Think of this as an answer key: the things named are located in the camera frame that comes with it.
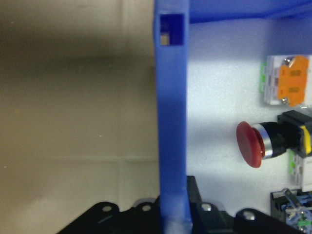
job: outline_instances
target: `rectangular slot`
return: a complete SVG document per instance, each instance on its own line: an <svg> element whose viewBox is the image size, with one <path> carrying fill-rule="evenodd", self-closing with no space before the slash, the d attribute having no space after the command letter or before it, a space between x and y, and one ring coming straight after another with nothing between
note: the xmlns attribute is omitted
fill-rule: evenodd
<svg viewBox="0 0 312 234"><path fill-rule="evenodd" d="M160 45L183 45L184 15L160 15Z"/></svg>

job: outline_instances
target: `red button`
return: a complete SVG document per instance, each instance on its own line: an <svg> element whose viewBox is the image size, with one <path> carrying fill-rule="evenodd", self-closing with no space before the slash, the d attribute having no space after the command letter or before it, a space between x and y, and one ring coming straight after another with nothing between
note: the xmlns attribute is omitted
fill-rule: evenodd
<svg viewBox="0 0 312 234"><path fill-rule="evenodd" d="M252 167L260 167L264 149L259 132L248 123L241 122L236 129L236 138L245 161Z"/></svg>

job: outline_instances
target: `orange terminal block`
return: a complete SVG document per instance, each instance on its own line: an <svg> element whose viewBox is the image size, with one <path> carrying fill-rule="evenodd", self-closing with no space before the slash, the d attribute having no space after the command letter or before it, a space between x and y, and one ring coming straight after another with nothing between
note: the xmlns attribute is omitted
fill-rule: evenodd
<svg viewBox="0 0 312 234"><path fill-rule="evenodd" d="M287 58L281 65L277 98L296 106L304 101L309 60L304 56Z"/></svg>

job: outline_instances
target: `blue plastic frame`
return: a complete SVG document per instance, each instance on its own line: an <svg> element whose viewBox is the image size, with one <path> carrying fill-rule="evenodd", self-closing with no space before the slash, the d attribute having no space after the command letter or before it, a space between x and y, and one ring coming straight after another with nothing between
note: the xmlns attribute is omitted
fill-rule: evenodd
<svg viewBox="0 0 312 234"><path fill-rule="evenodd" d="M160 209L165 233L185 232L191 226L186 183L188 28L188 0L155 1ZM161 44L163 35L169 44Z"/></svg>
<svg viewBox="0 0 312 234"><path fill-rule="evenodd" d="M312 16L312 0L155 0L160 211L164 233L190 233L186 178L189 24Z"/></svg>

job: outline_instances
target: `blue plastic bracket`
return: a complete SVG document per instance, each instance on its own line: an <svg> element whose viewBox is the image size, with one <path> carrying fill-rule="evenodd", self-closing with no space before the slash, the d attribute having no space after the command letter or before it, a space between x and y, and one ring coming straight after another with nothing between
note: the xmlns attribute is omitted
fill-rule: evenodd
<svg viewBox="0 0 312 234"><path fill-rule="evenodd" d="M154 42L164 233L191 233L186 177L189 0L156 0Z"/></svg>

